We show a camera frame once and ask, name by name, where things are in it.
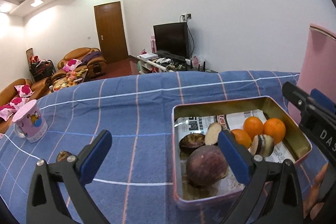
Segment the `tiled floor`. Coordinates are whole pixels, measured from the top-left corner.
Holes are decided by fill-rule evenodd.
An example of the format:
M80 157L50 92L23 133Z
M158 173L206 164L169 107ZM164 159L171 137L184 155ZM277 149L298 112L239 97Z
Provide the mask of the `tiled floor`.
M138 74L137 61L132 58L128 58L116 63L107 64L106 74L101 77L97 77L94 80Z

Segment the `mug handle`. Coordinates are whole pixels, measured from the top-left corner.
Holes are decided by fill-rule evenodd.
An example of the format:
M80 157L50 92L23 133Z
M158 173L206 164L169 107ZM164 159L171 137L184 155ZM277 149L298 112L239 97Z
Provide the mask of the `mug handle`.
M17 126L16 123L14 123L14 131L15 134L20 138L20 139L24 139L26 137L26 135L24 135L23 133L21 133L20 128Z

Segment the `metal screw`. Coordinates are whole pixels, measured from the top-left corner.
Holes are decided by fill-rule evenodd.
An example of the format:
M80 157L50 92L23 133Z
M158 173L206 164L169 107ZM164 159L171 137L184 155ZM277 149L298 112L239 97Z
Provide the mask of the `metal screw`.
M68 162L74 162L76 160L76 156L75 155L70 155L69 157L67 157L67 161Z
M254 160L257 161L257 162L261 162L263 161L263 157L261 155L254 155Z
M36 163L37 166L42 166L44 165L44 160L38 160Z

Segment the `leather sofa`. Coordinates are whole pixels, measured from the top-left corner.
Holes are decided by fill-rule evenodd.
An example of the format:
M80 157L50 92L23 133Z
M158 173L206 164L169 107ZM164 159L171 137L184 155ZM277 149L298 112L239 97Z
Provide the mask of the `leather sofa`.
M88 54L92 52L100 51L98 48L77 48L71 52L69 52L65 57L58 62L58 71L51 77L51 81L54 83L55 81L66 76L67 72L63 70L63 67L68 63L71 59L82 60ZM88 77L89 79L101 76L105 74L106 68L106 60L104 57L99 56L91 59L87 65L81 66L79 65L75 71L80 71L81 69L89 69Z
M12 99L14 99L15 97L18 97L17 90L14 87L15 85L29 85L31 90L34 92L32 96L29 97L29 101L34 100L34 99L37 100L43 97L44 95L46 95L46 93L48 92L49 86L50 86L50 78L49 77L44 78L34 84L28 79L18 79L14 81L8 87L6 87L2 92L0 92L0 106L6 105ZM2 134L6 133L7 129L12 124L13 116L14 115L12 115L6 122L3 119L1 119L0 133Z

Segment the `wall socket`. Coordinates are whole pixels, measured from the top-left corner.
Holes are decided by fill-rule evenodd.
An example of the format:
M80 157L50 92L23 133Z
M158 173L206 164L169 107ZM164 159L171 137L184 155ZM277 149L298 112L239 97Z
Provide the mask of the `wall socket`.
M187 22L188 20L191 19L191 14L183 14L181 15L182 22Z

